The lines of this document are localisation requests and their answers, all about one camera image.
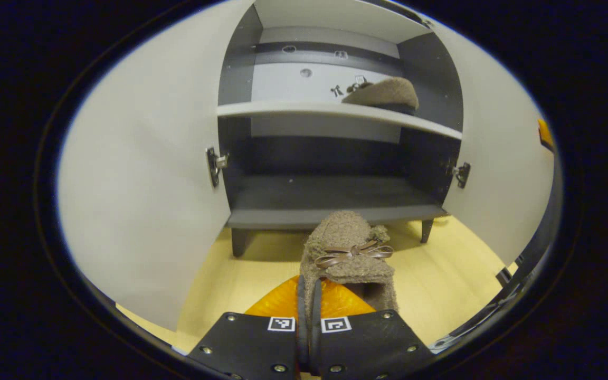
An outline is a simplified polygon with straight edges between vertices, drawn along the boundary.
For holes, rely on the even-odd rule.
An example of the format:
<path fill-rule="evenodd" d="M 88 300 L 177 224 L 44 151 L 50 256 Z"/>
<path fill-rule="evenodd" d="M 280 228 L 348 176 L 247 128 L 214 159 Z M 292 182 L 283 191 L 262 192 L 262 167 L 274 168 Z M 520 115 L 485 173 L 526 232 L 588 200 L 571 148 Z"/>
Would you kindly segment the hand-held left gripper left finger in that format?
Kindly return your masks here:
<path fill-rule="evenodd" d="M 231 379 L 299 379 L 307 369 L 301 278 L 276 286 L 246 312 L 225 312 L 187 357 Z"/>

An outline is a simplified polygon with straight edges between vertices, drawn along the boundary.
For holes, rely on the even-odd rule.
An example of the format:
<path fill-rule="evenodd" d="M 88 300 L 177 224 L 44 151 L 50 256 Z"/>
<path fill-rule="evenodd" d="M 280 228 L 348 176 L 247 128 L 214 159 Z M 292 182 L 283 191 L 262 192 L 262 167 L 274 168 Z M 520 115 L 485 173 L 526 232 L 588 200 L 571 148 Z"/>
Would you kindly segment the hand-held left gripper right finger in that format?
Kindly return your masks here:
<path fill-rule="evenodd" d="M 324 318 L 322 281 L 314 285 L 309 371 L 322 379 L 403 379 L 434 360 L 395 309 Z"/>

